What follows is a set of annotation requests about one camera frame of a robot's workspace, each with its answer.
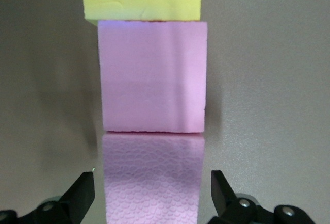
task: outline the stacked foam blocks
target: stacked foam blocks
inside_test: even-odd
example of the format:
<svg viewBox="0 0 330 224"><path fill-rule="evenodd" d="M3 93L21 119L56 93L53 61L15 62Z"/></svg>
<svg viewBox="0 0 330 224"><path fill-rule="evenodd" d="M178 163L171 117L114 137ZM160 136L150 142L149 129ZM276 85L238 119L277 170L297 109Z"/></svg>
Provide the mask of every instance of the stacked foam blocks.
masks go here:
<svg viewBox="0 0 330 224"><path fill-rule="evenodd" d="M197 223L207 24L201 0L84 0L98 24L107 223Z"/></svg>

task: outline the gray background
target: gray background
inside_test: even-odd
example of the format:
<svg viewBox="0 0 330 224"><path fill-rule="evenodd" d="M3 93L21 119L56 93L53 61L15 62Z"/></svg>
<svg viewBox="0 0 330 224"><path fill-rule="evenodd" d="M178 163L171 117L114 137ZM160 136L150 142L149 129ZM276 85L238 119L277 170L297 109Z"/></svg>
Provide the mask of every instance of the gray background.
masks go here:
<svg viewBox="0 0 330 224"><path fill-rule="evenodd" d="M202 0L208 22L199 223L210 171L316 223L330 206L330 0ZM105 223L96 27L82 0L0 0L0 209L19 215L96 167L83 223Z"/></svg>

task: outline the pink foam block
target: pink foam block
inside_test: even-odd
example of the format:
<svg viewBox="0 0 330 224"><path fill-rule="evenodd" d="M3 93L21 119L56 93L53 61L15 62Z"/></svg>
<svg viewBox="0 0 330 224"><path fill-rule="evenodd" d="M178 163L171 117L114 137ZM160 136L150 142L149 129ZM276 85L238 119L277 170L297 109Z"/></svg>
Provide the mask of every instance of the pink foam block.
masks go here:
<svg viewBox="0 0 330 224"><path fill-rule="evenodd" d="M106 131L204 131L207 24L100 21Z"/></svg>
<svg viewBox="0 0 330 224"><path fill-rule="evenodd" d="M203 156L199 134L105 134L107 223L197 223Z"/></svg>

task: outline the metal screw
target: metal screw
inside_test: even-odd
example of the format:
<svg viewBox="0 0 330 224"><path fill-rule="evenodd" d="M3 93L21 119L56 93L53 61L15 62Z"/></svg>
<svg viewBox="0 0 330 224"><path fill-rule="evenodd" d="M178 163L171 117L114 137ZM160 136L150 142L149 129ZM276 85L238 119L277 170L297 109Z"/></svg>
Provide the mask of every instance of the metal screw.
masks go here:
<svg viewBox="0 0 330 224"><path fill-rule="evenodd" d="M8 216L8 214L7 214L7 213L0 213L0 221L2 221L2 220L4 220L4 219L6 219L6 218L7 218L7 216Z"/></svg>
<svg viewBox="0 0 330 224"><path fill-rule="evenodd" d="M246 199L239 200L239 204L241 204L243 207L249 207L250 203Z"/></svg>
<svg viewBox="0 0 330 224"><path fill-rule="evenodd" d="M47 203L43 208L42 208L42 211L48 211L48 210L51 210L53 208L53 204L52 203Z"/></svg>
<svg viewBox="0 0 330 224"><path fill-rule="evenodd" d="M282 210L288 216L293 216L294 215L294 210L290 207L283 207Z"/></svg>

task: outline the black mechanical part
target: black mechanical part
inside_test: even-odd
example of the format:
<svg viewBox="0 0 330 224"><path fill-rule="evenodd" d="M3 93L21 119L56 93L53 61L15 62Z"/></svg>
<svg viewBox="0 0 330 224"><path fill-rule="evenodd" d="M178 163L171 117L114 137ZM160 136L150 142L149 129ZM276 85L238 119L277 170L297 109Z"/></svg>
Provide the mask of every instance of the black mechanical part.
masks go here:
<svg viewBox="0 0 330 224"><path fill-rule="evenodd" d="M84 172L59 201L43 203L20 218L16 211L0 211L0 224L80 224L94 199L93 173Z"/></svg>
<svg viewBox="0 0 330 224"><path fill-rule="evenodd" d="M208 224L315 224L298 207L280 205L271 213L249 199L237 198L222 171L212 171L211 191L218 217Z"/></svg>

